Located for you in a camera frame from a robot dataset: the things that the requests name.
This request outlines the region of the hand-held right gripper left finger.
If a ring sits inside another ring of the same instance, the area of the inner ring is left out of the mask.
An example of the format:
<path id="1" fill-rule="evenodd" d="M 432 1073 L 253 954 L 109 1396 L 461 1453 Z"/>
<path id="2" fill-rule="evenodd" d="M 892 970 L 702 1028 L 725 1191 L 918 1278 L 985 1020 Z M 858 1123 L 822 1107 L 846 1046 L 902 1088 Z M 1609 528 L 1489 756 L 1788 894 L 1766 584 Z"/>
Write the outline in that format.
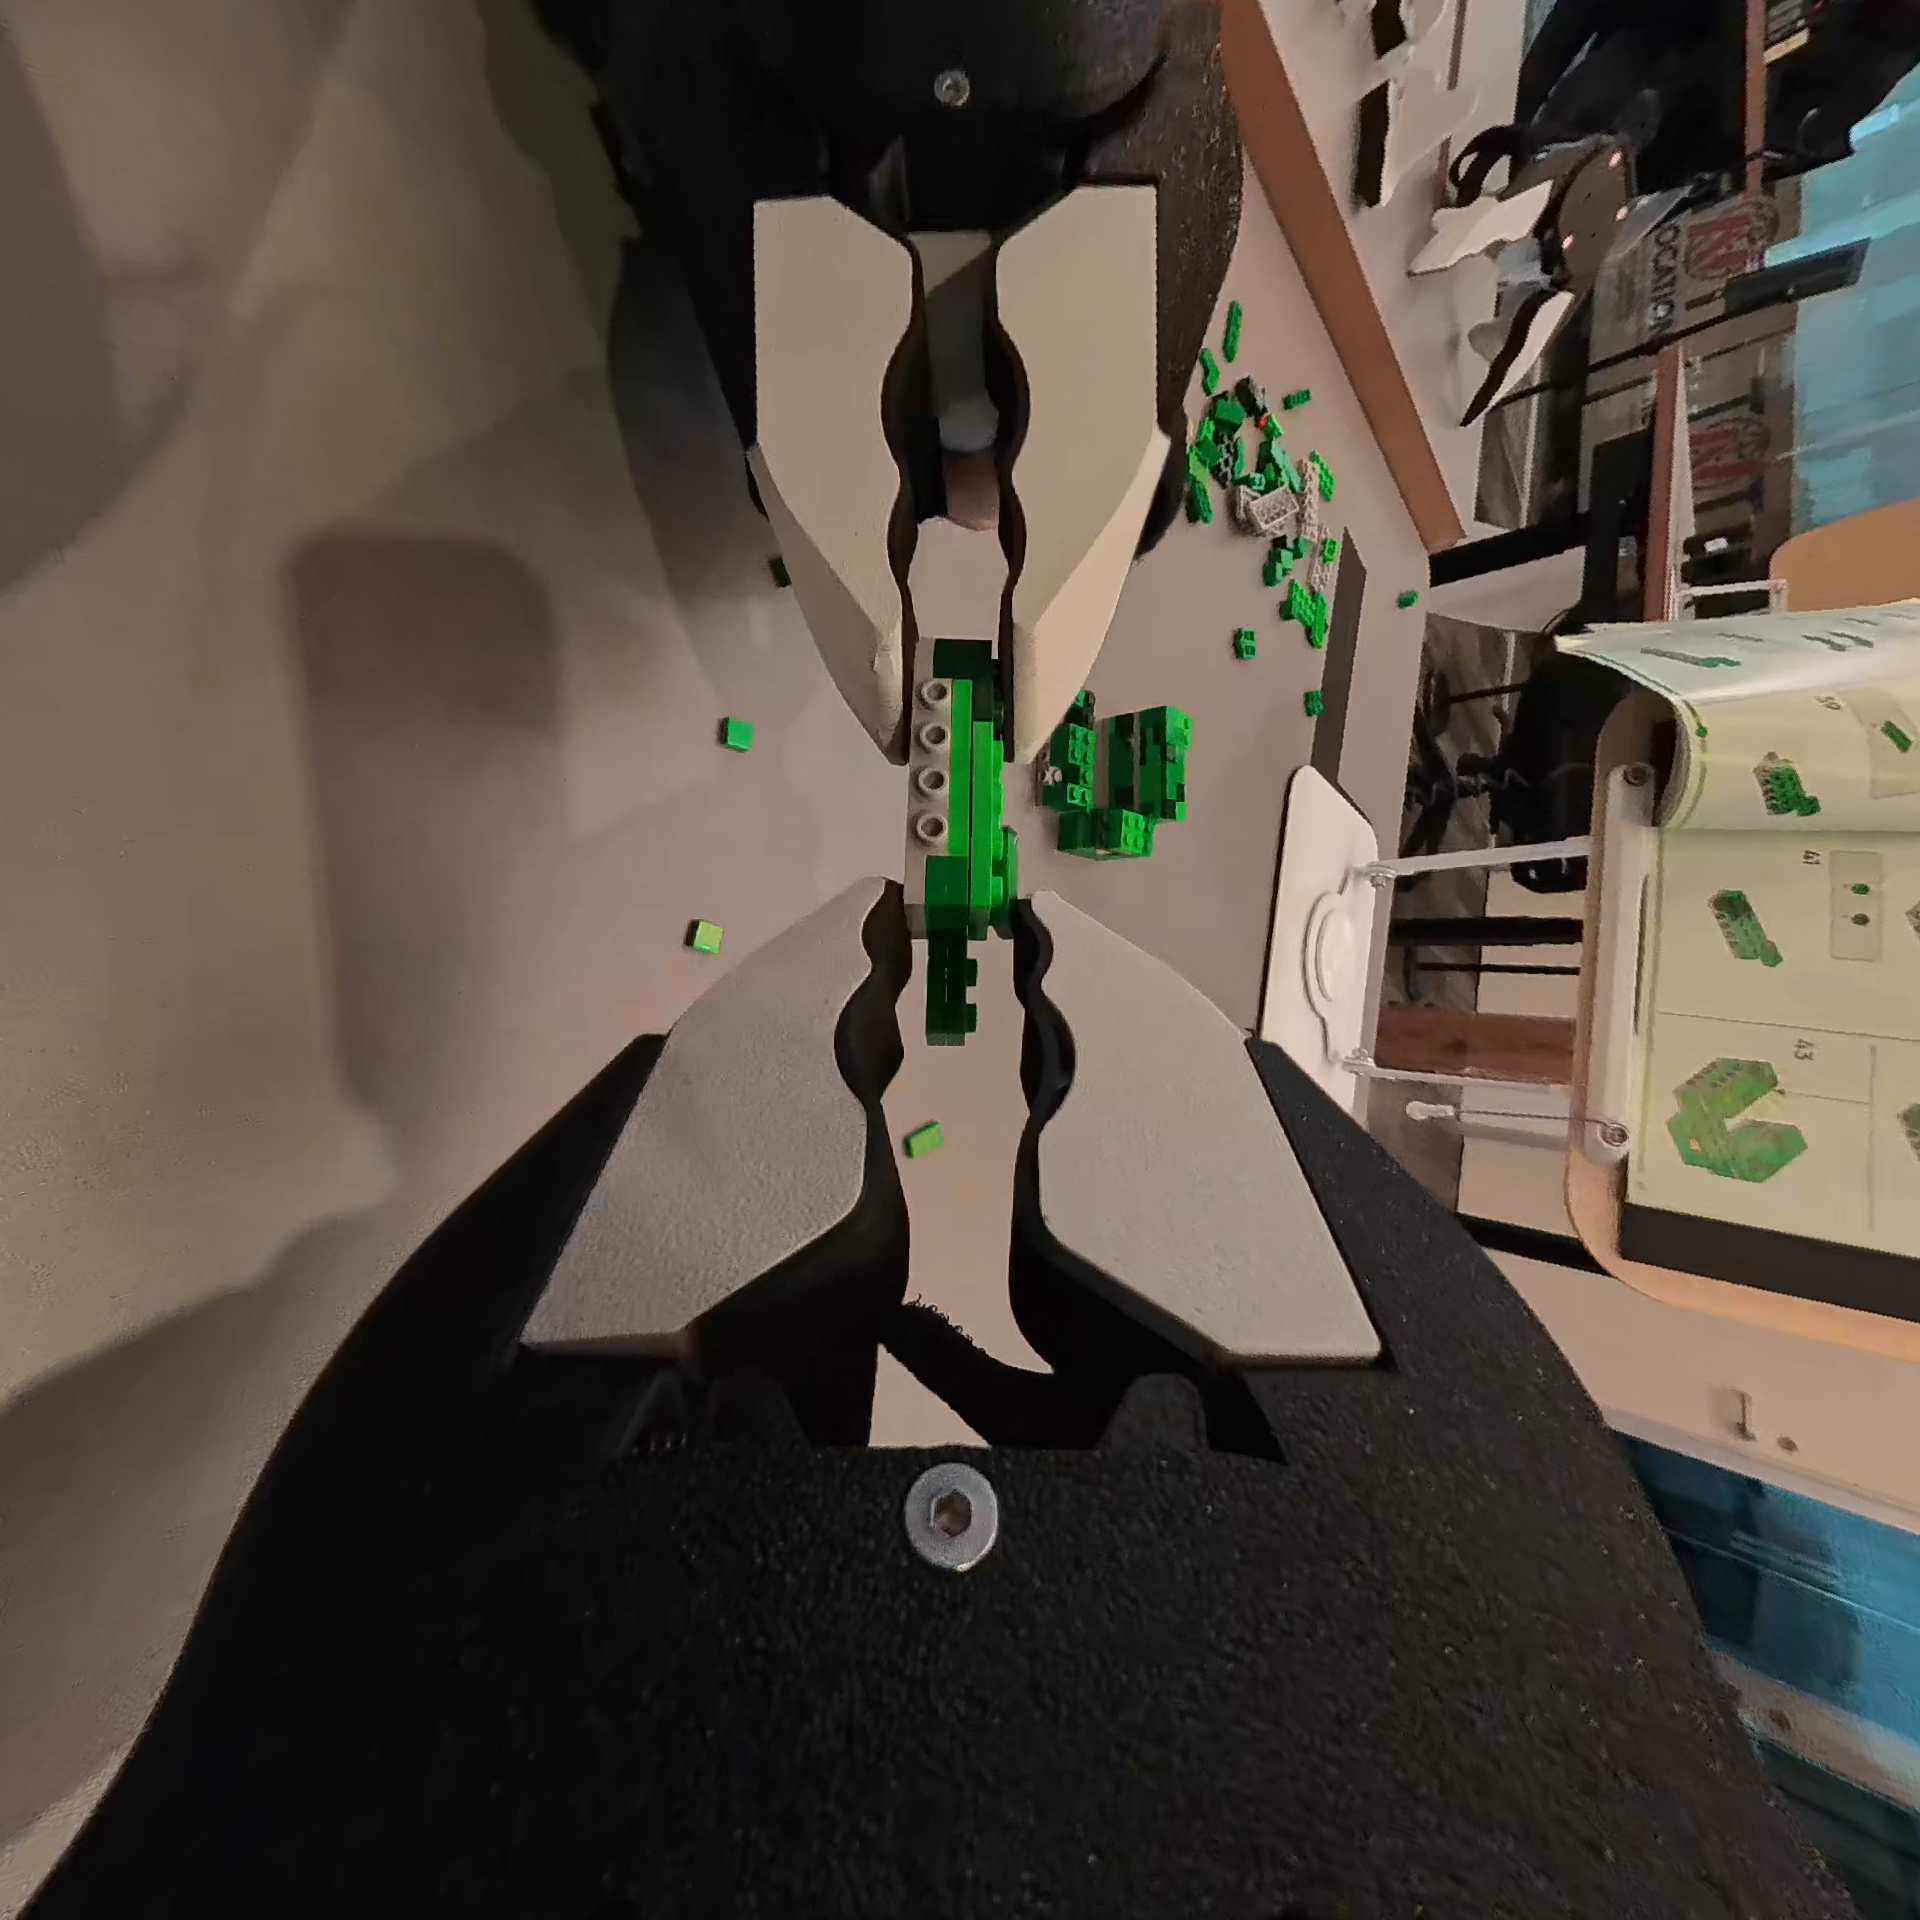
<path id="1" fill-rule="evenodd" d="M 535 1351 L 728 1363 L 902 1288 L 882 1097 L 911 976 L 899 883 L 862 877 L 668 1028 L 522 1327 Z"/>

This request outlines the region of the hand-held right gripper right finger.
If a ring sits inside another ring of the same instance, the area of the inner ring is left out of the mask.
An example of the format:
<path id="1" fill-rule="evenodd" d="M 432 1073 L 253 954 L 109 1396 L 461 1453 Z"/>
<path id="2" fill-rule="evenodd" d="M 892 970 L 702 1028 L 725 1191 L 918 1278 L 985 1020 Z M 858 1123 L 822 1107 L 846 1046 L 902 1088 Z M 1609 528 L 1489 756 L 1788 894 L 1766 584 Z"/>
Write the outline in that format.
<path id="1" fill-rule="evenodd" d="M 1223 1367 L 1371 1367 L 1379 1331 L 1246 1031 L 1063 894 L 1015 916 L 1021 1224 L 1065 1281 Z"/>

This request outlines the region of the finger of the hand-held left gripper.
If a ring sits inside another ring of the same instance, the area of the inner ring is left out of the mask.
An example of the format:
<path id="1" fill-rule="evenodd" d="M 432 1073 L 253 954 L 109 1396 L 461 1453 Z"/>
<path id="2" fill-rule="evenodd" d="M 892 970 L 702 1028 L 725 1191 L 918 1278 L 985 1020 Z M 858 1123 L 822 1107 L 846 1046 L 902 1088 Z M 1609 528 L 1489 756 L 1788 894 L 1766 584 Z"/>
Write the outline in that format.
<path id="1" fill-rule="evenodd" d="M 1038 756 L 1103 648 L 1166 467 L 1156 188 L 1081 186 L 1012 231 L 995 320 L 1016 376 L 1003 504 L 1008 746 Z"/>
<path id="2" fill-rule="evenodd" d="M 831 197 L 755 206 L 749 471 L 829 678 L 889 761 L 905 757 L 909 614 L 882 407 L 915 314 L 905 244 Z"/>

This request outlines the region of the grey desk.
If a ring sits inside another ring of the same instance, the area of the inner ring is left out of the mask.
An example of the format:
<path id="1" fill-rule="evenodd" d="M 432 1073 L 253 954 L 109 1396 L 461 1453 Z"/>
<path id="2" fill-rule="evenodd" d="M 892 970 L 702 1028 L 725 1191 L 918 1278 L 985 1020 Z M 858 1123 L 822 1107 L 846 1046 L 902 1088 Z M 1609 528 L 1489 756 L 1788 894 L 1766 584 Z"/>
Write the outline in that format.
<path id="1" fill-rule="evenodd" d="M 5 1918 L 683 928 L 899 866 L 668 267 L 526 3 L 2 6 Z"/>

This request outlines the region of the pile of loose green bricks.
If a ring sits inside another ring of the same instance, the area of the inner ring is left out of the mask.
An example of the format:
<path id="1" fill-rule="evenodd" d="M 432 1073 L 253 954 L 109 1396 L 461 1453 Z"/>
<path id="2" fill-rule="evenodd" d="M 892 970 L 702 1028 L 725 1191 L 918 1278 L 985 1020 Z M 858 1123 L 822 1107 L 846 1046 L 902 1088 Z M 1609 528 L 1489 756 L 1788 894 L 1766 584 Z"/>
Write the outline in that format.
<path id="1" fill-rule="evenodd" d="M 1198 348 L 1181 510 L 1188 527 L 1223 524 L 1256 543 L 1261 588 L 1273 597 L 1278 620 L 1326 657 L 1349 556 L 1335 518 L 1336 478 L 1319 450 L 1292 440 L 1312 390 L 1268 390 L 1243 337 L 1246 308 L 1225 297 L 1215 337 Z"/>

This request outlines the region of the large curved green brick assembly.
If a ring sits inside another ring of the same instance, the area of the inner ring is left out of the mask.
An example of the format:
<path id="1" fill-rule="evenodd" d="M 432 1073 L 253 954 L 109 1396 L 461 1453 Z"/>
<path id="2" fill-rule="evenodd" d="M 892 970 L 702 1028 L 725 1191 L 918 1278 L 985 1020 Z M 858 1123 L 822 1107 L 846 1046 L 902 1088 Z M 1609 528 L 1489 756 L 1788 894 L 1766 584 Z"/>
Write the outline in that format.
<path id="1" fill-rule="evenodd" d="M 1038 791 L 1058 821 L 1058 851 L 1088 860 L 1152 857 L 1156 828 L 1186 821 L 1192 717 L 1178 707 L 1096 716 L 1081 688 L 1052 731 Z"/>

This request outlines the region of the black and white cutout figure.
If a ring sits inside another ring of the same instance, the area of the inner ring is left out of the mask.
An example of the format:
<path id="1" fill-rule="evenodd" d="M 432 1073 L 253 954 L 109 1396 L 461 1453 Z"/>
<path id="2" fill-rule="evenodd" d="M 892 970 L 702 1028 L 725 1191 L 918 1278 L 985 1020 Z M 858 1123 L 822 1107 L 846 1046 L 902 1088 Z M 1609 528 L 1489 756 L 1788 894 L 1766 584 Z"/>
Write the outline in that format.
<path id="1" fill-rule="evenodd" d="M 1353 204 L 1385 206 L 1446 143 L 1468 131 L 1479 90 L 1459 81 L 1462 3 L 1346 3 L 1371 56 L 1356 103 Z"/>
<path id="2" fill-rule="evenodd" d="M 1482 324 L 1473 336 L 1485 361 L 1482 380 L 1466 403 L 1459 426 L 1472 426 L 1502 403 L 1546 354 L 1573 308 L 1572 270 L 1563 260 L 1559 208 L 1573 176 L 1598 154 L 1595 141 L 1556 143 L 1519 170 L 1499 197 L 1472 197 L 1441 206 L 1408 277 L 1446 274 L 1472 257 L 1523 253 L 1519 304 L 1506 320 Z"/>

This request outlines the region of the black office chair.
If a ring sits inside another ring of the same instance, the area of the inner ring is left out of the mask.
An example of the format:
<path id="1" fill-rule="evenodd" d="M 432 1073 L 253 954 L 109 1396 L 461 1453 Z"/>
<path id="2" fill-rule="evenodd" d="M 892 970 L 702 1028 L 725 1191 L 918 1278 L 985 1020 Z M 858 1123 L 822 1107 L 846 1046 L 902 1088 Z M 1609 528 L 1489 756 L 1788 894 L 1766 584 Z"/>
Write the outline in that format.
<path id="1" fill-rule="evenodd" d="M 1551 637 L 1428 614 L 1403 854 L 1586 836 L 1598 737 L 1616 698 L 1616 678 Z"/>

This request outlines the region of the red and white sign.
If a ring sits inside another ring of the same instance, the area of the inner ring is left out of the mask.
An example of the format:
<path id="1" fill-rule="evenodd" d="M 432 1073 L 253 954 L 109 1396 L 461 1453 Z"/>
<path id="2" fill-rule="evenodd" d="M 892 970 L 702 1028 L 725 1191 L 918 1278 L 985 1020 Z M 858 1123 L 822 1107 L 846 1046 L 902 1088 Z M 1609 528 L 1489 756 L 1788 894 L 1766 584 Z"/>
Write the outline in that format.
<path id="1" fill-rule="evenodd" d="M 1602 443 L 1651 426 L 1661 348 L 1678 341 L 1696 527 L 1779 518 L 1788 450 L 1792 308 L 1728 311 L 1728 288 L 1766 267 L 1782 213 L 1766 191 L 1672 216 L 1601 277 L 1581 411 L 1581 484 Z"/>

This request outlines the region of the brick instruction booklet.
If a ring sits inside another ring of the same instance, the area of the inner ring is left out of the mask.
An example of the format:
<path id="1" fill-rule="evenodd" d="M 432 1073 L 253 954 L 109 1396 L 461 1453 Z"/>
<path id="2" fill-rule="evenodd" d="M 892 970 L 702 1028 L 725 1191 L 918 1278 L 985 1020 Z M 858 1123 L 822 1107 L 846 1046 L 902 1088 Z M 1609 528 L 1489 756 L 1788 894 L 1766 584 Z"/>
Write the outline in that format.
<path id="1" fill-rule="evenodd" d="M 1665 704 L 1628 1050 L 1642 1214 L 1916 1256 L 1916 603 L 1559 643 Z"/>

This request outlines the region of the tan wooden chair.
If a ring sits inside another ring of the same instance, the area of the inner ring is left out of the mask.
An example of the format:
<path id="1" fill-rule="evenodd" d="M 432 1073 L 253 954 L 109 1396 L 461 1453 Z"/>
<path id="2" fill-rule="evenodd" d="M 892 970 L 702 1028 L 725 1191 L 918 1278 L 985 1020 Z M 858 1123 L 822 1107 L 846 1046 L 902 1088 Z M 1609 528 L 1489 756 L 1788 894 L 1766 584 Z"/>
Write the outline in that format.
<path id="1" fill-rule="evenodd" d="M 1793 614 L 1916 601 L 1916 497 L 1788 538 L 1769 576 Z"/>

